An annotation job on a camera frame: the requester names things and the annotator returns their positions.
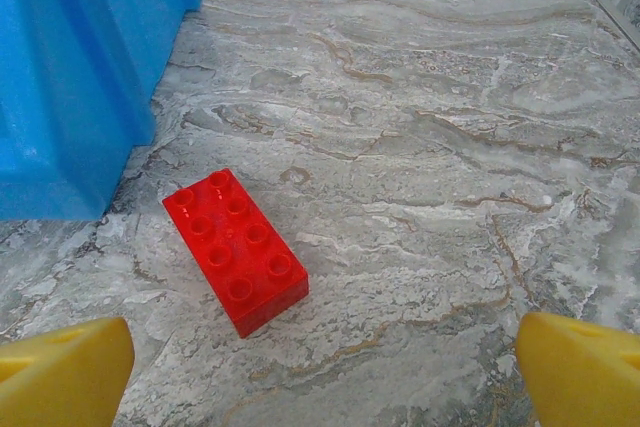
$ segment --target lego stud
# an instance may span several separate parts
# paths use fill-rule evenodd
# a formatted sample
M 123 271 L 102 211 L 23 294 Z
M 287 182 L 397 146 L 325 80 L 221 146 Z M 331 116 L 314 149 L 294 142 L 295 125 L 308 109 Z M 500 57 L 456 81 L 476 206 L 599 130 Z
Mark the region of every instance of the lego stud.
M 173 195 L 173 201 L 182 208 L 189 207 L 195 200 L 196 196 L 190 189 L 180 189 Z
M 200 216 L 191 221 L 189 228 L 194 235 L 204 237 L 213 231 L 213 222 L 208 217 Z
M 222 270 L 231 264 L 231 249 L 226 245 L 214 245 L 209 251 L 209 265 Z
M 249 247 L 260 247 L 267 243 L 269 229 L 262 224 L 253 224 L 249 226 L 245 236 Z
M 214 172 L 209 176 L 209 185 L 221 192 L 228 190 L 231 186 L 231 178 L 224 170 Z
M 227 204 L 227 212 L 232 218 L 241 218 L 249 211 L 249 203 L 242 197 L 235 197 Z
M 253 293 L 253 285 L 247 279 L 234 279 L 229 283 L 229 296 L 236 302 L 244 302 Z
M 267 266 L 269 276 L 274 280 L 284 279 L 291 273 L 291 259 L 288 255 L 277 254 L 269 260 Z

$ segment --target marble surface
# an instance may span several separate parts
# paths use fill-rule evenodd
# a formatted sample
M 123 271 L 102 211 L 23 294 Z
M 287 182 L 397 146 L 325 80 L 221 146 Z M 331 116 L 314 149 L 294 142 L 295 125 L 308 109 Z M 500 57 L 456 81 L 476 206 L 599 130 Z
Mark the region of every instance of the marble surface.
M 204 0 L 100 222 L 0 224 L 0 341 L 124 316 L 116 426 L 533 426 L 545 310 L 640 332 L 640 58 L 592 0 Z M 310 272 L 239 340 L 160 200 L 230 166 Z

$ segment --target blue plastic object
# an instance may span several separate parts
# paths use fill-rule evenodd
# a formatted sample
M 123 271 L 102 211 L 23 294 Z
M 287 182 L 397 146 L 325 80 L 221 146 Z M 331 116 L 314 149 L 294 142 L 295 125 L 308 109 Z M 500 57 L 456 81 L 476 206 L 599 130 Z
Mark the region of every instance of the blue plastic object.
M 0 219 L 97 219 L 200 0 L 0 0 Z

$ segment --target red lego brick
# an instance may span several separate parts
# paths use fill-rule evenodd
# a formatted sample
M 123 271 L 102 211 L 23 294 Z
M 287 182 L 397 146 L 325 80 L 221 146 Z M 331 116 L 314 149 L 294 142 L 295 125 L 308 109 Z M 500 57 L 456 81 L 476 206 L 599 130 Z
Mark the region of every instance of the red lego brick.
M 309 293 L 307 271 L 229 169 L 162 203 L 240 337 Z

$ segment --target gray marble floor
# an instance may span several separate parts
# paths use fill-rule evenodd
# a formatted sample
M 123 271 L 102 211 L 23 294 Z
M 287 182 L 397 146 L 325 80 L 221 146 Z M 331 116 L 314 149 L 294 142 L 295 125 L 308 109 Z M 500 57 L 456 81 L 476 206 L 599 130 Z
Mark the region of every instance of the gray marble floor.
M 533 426 L 524 313 L 640 331 L 639 102 L 592 0 L 204 0 L 108 215 L 0 225 L 0 340 L 126 317 L 117 426 Z M 310 273 L 247 340 L 160 204 L 225 166 Z

